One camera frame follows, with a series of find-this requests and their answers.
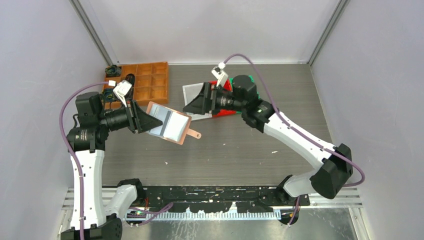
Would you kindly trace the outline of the pink leather card holder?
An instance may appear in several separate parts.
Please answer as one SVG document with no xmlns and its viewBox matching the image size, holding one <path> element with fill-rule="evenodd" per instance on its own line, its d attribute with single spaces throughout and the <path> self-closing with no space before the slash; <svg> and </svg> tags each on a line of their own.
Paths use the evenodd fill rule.
<svg viewBox="0 0 424 240">
<path fill-rule="evenodd" d="M 161 120 L 162 125 L 157 126 L 147 133 L 166 141 L 182 145 L 186 136 L 200 139 L 202 134 L 190 128 L 192 117 L 183 112 L 171 109 L 164 105 L 150 101 L 146 113 Z"/>
</svg>

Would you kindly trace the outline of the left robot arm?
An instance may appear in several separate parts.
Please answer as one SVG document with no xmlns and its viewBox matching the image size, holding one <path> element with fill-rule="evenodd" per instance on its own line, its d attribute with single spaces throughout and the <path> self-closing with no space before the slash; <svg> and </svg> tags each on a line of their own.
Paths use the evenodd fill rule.
<svg viewBox="0 0 424 240">
<path fill-rule="evenodd" d="M 138 178 L 121 180 L 111 201 L 104 204 L 102 169 L 109 133 L 129 129 L 144 133 L 163 122 L 132 100 L 128 107 L 104 109 L 101 94 L 87 92 L 75 100 L 75 126 L 63 134 L 70 153 L 74 177 L 74 202 L 70 228 L 60 234 L 62 240 L 120 240 L 123 221 L 131 205 L 146 201 L 146 192 Z"/>
</svg>

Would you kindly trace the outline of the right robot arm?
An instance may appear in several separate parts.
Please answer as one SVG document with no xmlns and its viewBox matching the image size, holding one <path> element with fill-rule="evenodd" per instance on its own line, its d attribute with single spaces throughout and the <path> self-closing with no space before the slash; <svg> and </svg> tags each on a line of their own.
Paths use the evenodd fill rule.
<svg viewBox="0 0 424 240">
<path fill-rule="evenodd" d="M 277 198 L 283 205 L 291 205 L 298 196 L 312 193 L 334 199 L 353 174 L 353 166 L 345 161 L 352 159 L 347 145 L 335 146 L 288 120 L 259 97 L 257 85 L 248 75 L 236 76 L 231 90 L 205 82 L 196 97 L 183 107 L 184 112 L 198 115 L 221 110 L 240 112 L 248 126 L 281 141 L 312 166 L 312 171 L 289 175 L 280 183 Z"/>
</svg>

